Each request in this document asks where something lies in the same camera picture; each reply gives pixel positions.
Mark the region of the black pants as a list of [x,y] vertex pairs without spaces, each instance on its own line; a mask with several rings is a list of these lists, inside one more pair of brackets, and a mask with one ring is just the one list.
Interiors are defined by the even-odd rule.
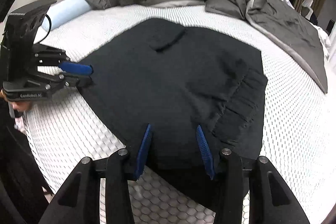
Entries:
[[[208,28],[149,19],[82,63],[93,67],[93,83],[80,93],[98,118],[133,159],[151,124],[146,165],[195,202],[218,208],[221,149],[260,154],[267,78],[256,48]],[[213,155],[212,180],[198,125]]]

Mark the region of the light blue pillow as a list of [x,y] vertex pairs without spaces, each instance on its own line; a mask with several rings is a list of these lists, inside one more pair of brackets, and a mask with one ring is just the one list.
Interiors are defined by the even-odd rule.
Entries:
[[51,20],[51,30],[92,10],[86,0],[63,0],[52,5],[47,11]]

